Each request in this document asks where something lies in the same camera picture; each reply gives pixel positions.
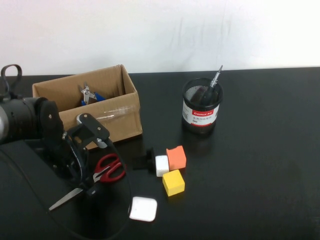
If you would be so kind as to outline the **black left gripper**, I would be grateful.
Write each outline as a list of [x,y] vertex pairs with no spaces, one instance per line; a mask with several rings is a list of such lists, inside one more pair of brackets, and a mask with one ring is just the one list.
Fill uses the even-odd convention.
[[68,181],[76,183],[75,188],[88,189],[86,195],[89,198],[99,192],[100,187],[93,186],[95,184],[93,175],[89,175],[89,151],[68,132],[63,132],[49,141],[49,152],[58,171],[65,175]]

